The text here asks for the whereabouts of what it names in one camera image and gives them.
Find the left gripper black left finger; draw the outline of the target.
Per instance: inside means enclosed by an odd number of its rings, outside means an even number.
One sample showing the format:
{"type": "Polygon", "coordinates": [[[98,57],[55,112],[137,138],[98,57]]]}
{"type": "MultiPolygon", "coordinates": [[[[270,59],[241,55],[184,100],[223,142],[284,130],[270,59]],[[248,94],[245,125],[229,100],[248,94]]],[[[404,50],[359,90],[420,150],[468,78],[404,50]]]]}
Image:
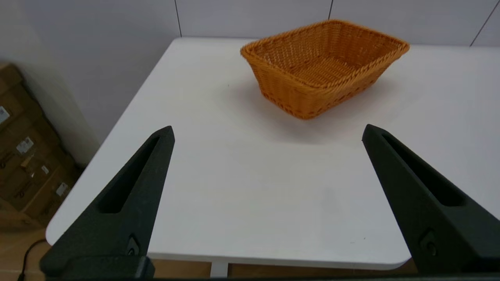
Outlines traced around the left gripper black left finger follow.
{"type": "Polygon", "coordinates": [[[41,258],[47,279],[152,279],[147,256],[173,153],[171,126],[142,144],[41,258]]]}

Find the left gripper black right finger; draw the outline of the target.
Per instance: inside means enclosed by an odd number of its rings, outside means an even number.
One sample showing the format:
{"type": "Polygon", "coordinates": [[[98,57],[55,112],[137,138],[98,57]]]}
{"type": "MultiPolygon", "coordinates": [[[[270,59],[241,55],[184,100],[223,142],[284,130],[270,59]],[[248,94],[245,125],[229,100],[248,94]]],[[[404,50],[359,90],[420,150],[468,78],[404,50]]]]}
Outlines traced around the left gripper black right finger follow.
{"type": "Polygon", "coordinates": [[[388,131],[362,142],[419,272],[499,274],[499,220],[388,131]]]}

